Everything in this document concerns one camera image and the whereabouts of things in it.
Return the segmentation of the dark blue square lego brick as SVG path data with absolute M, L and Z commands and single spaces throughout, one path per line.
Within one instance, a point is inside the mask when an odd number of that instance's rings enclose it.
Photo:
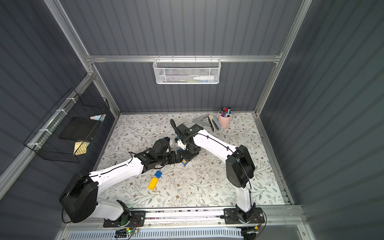
M 155 173 L 155 178 L 159 179 L 161 176 L 162 176 L 162 172 L 157 171 L 157 172 Z

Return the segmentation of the long yellow lego brick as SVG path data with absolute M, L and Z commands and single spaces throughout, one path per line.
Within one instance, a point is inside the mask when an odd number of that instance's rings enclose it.
M 157 186 L 157 183 L 158 183 L 159 179 L 156 178 L 156 177 L 153 177 L 149 183 L 149 186 L 148 186 L 148 189 L 150 190 L 154 190 Z

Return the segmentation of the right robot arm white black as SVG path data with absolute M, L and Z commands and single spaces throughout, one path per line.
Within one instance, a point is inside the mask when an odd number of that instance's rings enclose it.
M 177 126 L 173 119 L 170 123 L 177 135 L 175 141 L 180 147 L 178 155 L 181 159 L 190 162 L 204 149 L 225 162 L 227 179 L 236 188 L 236 207 L 243 215 L 251 214 L 256 208 L 251 196 L 251 179 L 256 167 L 248 148 L 227 144 L 197 124 L 188 128 L 183 124 Z

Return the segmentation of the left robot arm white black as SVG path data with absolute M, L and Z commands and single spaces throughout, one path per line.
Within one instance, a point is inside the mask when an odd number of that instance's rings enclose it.
M 172 151 L 170 139 L 157 140 L 152 148 L 115 166 L 93 172 L 79 171 L 69 181 L 59 197 L 62 213 L 67 214 L 71 223 L 86 219 L 105 219 L 125 225 L 129 208 L 121 200 L 109 201 L 101 193 L 126 179 L 139 176 L 149 170 L 158 170 L 165 165 L 181 163 L 179 150 Z

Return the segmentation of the grey triangle ruler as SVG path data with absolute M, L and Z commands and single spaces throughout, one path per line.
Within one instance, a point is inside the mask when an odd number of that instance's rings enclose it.
M 193 123 L 202 127 L 209 127 L 210 126 L 209 115 L 210 114 L 205 114 L 200 117 L 194 118 Z

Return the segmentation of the floral table mat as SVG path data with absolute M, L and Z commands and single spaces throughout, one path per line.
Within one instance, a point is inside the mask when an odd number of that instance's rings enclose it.
M 131 158 L 153 146 L 156 140 L 174 138 L 170 120 L 176 124 L 193 125 L 197 113 L 121 115 L 97 170 L 102 170 Z M 215 132 L 218 139 L 248 148 L 256 170 L 252 198 L 257 205 L 283 205 L 285 196 L 276 180 L 252 113 L 234 113 L 230 125 Z M 121 200 L 130 208 L 226 207 L 237 201 L 236 190 L 226 177 L 225 163 L 206 150 L 187 165 L 167 165 L 154 190 L 149 183 L 155 171 L 131 177 L 103 191 L 102 199 Z

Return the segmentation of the pink pen cup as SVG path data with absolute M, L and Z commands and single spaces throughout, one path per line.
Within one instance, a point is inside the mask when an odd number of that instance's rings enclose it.
M 229 127 L 231 120 L 232 120 L 231 115 L 228 115 L 227 117 L 223 117 L 220 113 L 218 113 L 218 121 L 223 129 Z

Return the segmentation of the white bottle in basket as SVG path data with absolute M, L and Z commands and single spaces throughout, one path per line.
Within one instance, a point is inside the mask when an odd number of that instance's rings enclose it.
M 196 76 L 196 77 L 193 77 L 193 79 L 196 81 L 209 82 L 209 81 L 214 81 L 215 77 L 214 76 Z

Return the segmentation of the pastel sticky notes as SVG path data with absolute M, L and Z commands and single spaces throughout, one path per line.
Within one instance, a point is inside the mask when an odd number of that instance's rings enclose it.
M 102 114 L 102 115 L 95 115 L 95 116 L 91 116 L 90 119 L 91 120 L 95 120 L 95 121 L 101 121 L 103 122 L 104 119 L 106 117 L 106 114 Z

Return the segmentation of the yellow sticky notes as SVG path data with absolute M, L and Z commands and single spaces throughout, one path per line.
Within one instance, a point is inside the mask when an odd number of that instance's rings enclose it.
M 74 155 L 79 156 L 87 153 L 90 142 L 75 142 Z

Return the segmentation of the black notebook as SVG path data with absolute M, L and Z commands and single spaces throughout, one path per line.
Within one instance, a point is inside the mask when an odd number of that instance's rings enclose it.
M 60 133 L 59 138 L 63 140 L 90 142 L 101 125 L 101 121 L 74 117 Z

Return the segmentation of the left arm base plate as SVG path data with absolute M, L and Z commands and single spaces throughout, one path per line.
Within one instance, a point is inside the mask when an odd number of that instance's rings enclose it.
M 133 228 L 143 227 L 146 217 L 146 211 L 125 211 L 115 221 L 105 219 L 104 228 Z

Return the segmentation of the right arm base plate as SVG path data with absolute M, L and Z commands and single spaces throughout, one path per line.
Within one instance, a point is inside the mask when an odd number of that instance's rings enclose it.
M 239 208 L 225 208 L 221 216 L 226 224 L 255 224 L 261 225 L 266 222 L 265 214 L 261 208 L 253 208 L 244 212 Z

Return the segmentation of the aluminium front rail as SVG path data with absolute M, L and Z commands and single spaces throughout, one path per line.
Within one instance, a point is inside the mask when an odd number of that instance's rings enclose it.
M 261 225 L 255 224 L 226 224 L 221 218 L 224 209 L 230 207 L 193 207 L 193 208 L 154 208 L 133 209 L 131 211 L 146 211 L 146 217 L 142 229 L 154 228 L 210 228 L 210 227 L 252 227 L 252 226 L 285 226 L 305 225 L 308 223 L 304 211 L 299 205 L 272 205 L 261 206 L 265 214 L 266 222 Z M 77 224 L 70 223 L 69 229 L 90 230 L 102 228 L 106 218 L 96 217 L 84 220 Z

